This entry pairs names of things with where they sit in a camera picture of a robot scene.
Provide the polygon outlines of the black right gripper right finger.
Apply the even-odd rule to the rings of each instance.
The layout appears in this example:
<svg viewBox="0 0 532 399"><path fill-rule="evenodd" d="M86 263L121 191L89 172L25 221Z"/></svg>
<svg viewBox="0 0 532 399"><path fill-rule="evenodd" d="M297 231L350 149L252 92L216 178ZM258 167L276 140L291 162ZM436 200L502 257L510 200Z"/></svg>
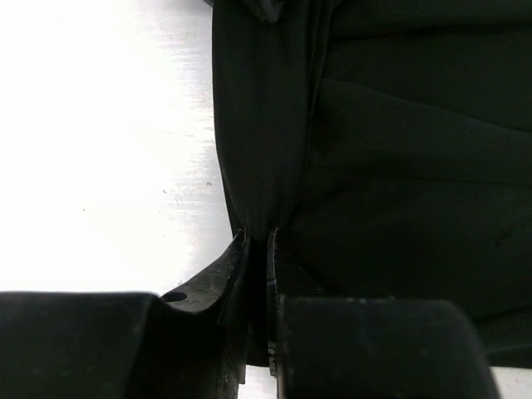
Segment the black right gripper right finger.
<svg viewBox="0 0 532 399"><path fill-rule="evenodd" d="M268 332L280 398L496 398L470 320L445 301L328 295L268 239Z"/></svg>

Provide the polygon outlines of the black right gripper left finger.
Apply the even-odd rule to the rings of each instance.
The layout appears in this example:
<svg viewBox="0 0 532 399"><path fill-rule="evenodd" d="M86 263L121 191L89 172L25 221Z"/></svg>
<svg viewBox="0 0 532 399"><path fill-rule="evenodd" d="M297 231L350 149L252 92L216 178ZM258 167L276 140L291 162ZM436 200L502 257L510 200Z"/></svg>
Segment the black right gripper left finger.
<svg viewBox="0 0 532 399"><path fill-rule="evenodd" d="M163 296L1 296L4 398L235 398L248 341L251 242Z"/></svg>

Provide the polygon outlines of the black t shirt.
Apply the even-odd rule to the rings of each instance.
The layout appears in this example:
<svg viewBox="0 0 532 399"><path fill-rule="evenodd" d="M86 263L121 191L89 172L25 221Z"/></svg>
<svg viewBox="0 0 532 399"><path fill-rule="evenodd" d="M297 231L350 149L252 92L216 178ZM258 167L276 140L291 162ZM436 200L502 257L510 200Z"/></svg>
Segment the black t shirt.
<svg viewBox="0 0 532 399"><path fill-rule="evenodd" d="M233 229L326 290L445 299L531 365L531 4L217 1Z"/></svg>

